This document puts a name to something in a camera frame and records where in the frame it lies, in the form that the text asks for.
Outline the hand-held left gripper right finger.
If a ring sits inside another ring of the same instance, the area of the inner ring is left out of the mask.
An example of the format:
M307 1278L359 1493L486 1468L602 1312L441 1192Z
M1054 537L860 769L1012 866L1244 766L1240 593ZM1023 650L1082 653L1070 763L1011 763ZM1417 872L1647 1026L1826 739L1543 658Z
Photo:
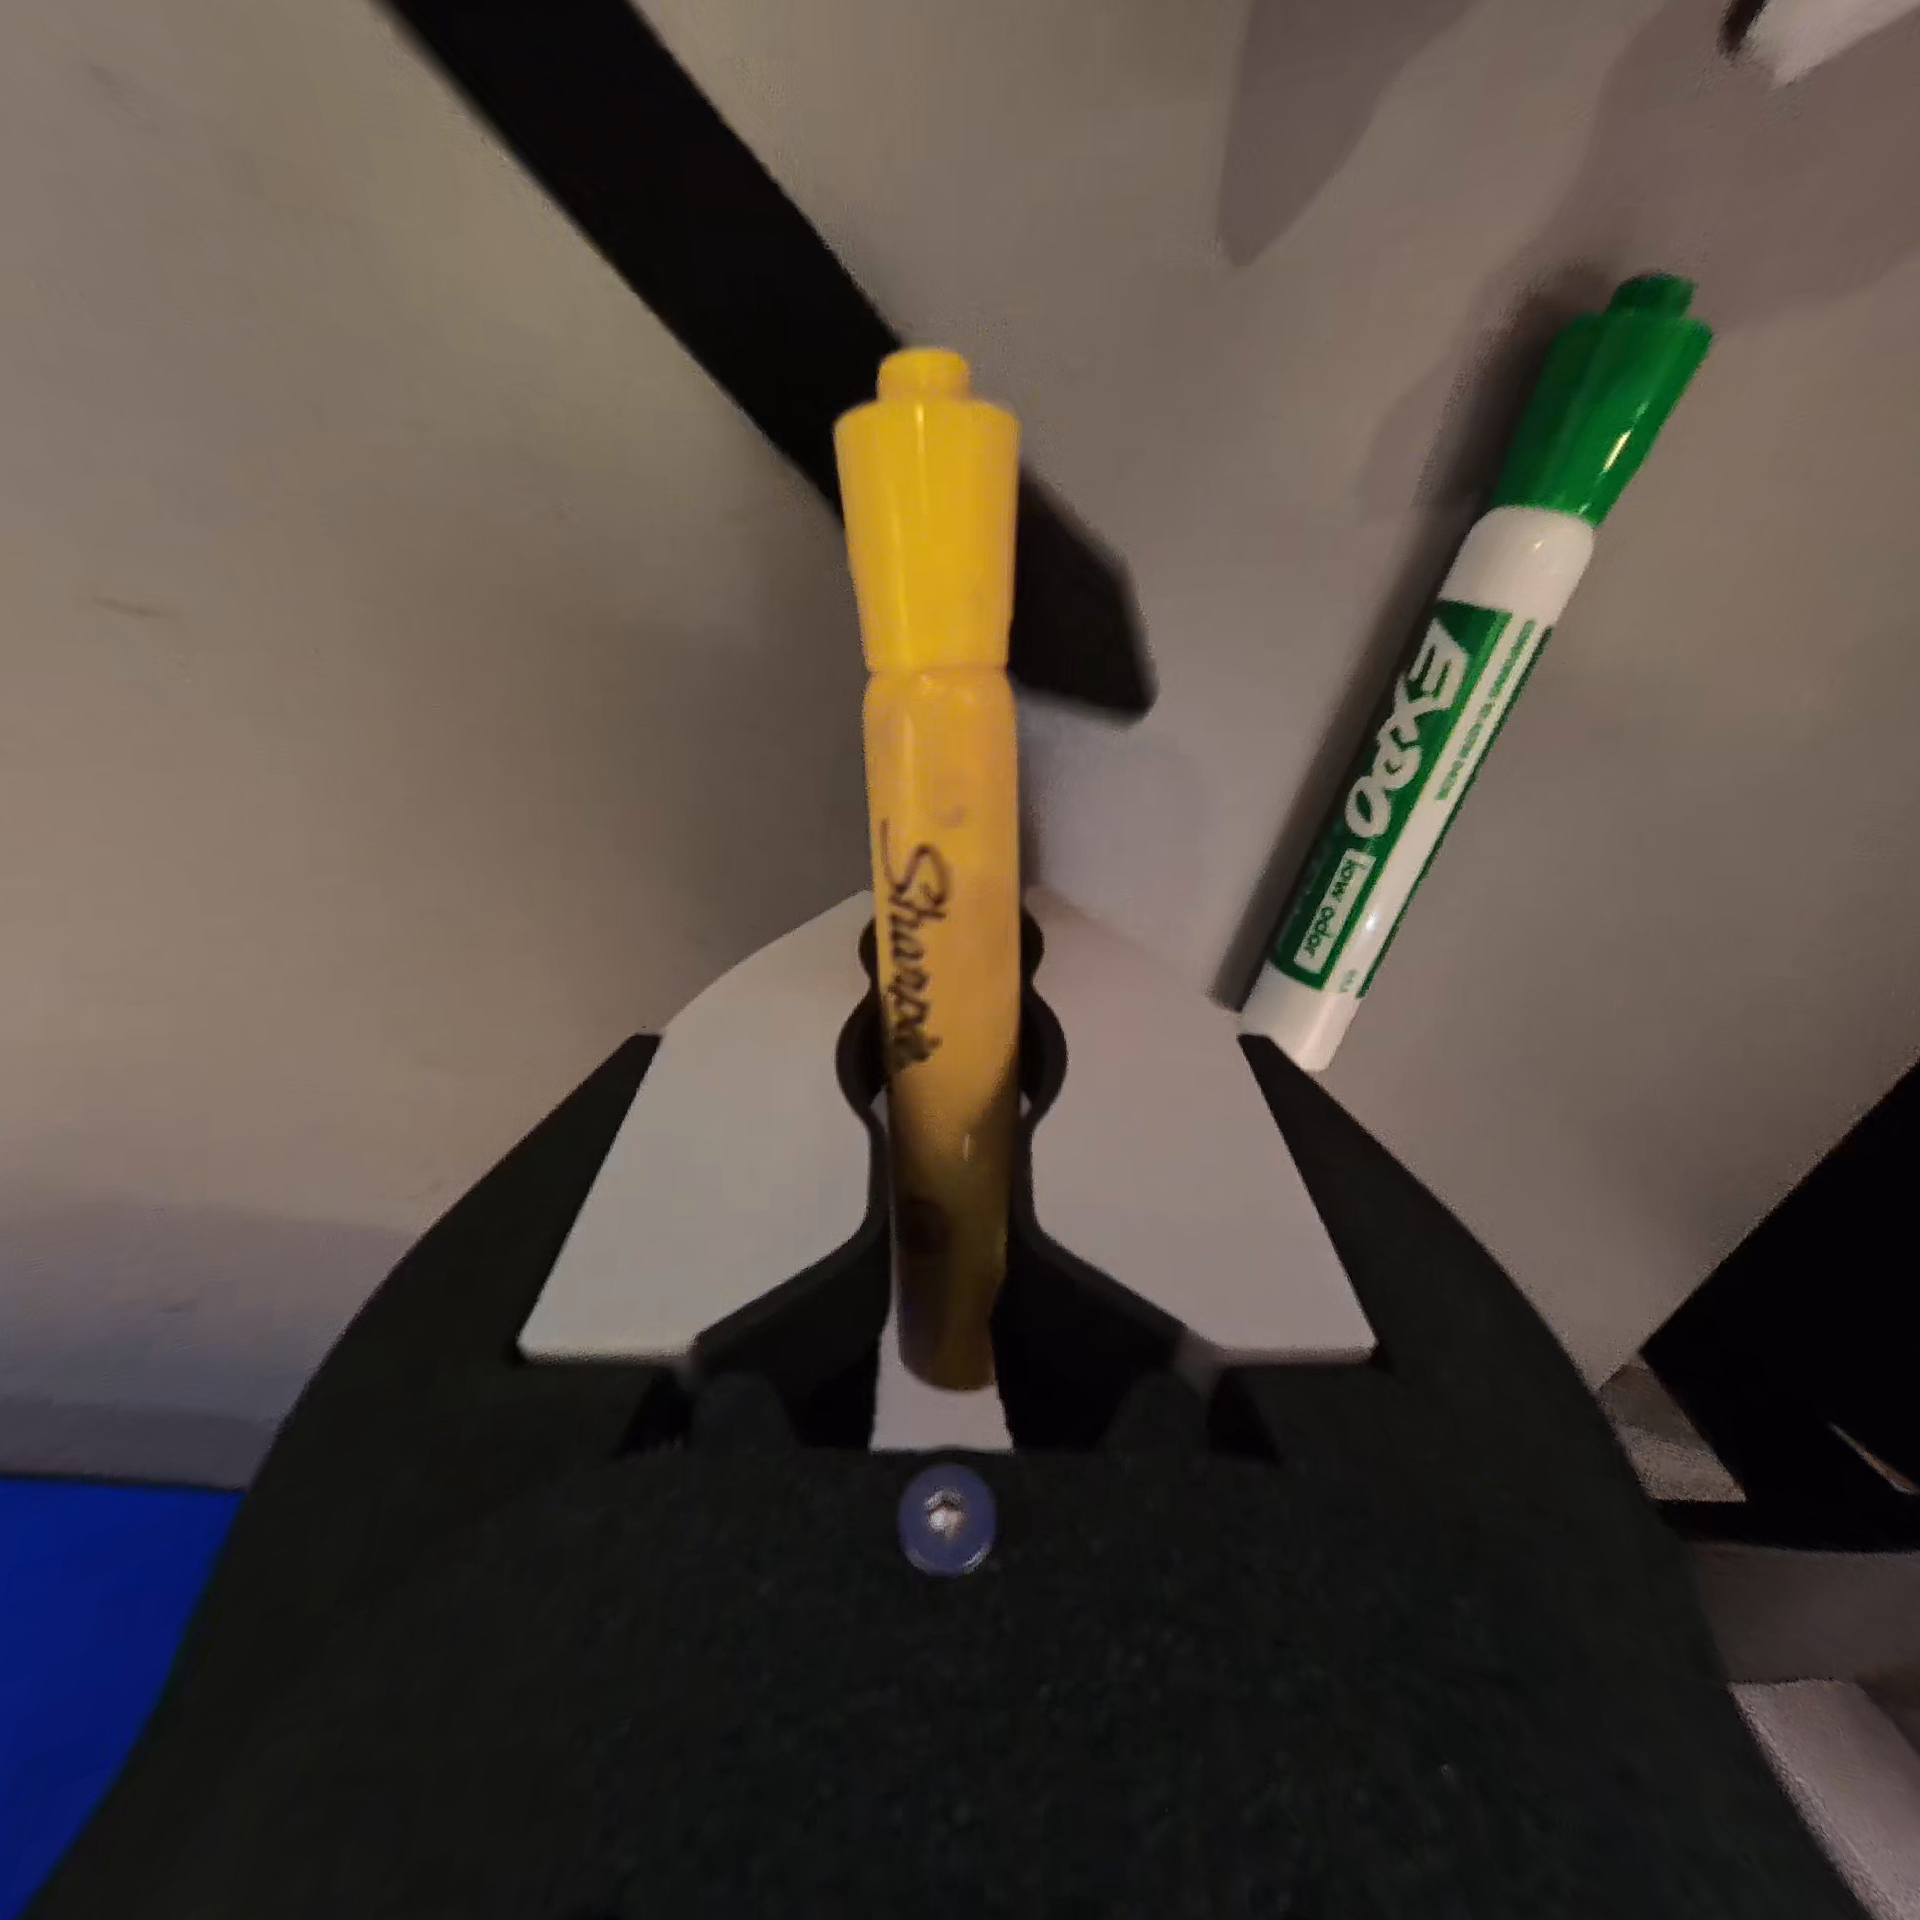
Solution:
M1346 1365L1377 1352L1235 1016L1036 889L1038 1085L1000 1300L1016 1365Z

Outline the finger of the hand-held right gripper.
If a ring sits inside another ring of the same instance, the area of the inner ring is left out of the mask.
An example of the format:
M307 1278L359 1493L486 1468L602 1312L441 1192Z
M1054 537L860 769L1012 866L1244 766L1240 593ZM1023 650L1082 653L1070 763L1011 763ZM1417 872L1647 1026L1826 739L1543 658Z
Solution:
M627 2L388 2L418 56L842 518L836 418L900 344Z

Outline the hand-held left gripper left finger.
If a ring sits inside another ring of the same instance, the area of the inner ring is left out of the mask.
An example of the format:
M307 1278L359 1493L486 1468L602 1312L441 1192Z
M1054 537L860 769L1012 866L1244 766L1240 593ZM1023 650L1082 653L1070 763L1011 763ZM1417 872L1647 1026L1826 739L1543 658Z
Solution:
M529 1360L684 1360L867 1220L874 1133L836 1077L868 979L856 894L666 1026L519 1332Z

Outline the green white dry-erase marker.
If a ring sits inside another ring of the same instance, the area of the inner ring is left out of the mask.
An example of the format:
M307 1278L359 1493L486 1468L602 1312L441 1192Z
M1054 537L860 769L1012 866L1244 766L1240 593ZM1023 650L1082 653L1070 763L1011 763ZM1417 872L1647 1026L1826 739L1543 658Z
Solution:
M1334 1066L1414 898L1582 576L1712 347L1687 277L1625 278L1563 325L1486 509L1402 650L1337 787L1240 1026Z

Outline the yellow highlighter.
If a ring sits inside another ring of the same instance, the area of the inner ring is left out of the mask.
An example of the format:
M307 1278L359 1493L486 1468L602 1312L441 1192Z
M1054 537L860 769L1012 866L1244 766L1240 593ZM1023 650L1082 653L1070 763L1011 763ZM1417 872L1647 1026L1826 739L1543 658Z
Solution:
M992 1386L1023 1022L1011 629L1020 426L962 354L892 352L833 429L867 692L880 1056L899 1348Z

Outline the blue plastic bin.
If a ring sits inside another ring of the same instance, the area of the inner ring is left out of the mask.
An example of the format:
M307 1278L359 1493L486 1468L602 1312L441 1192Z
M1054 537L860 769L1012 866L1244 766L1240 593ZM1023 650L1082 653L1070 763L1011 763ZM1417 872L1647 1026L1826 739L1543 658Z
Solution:
M3 1916L26 1914L154 1714L243 1493L3 1477Z

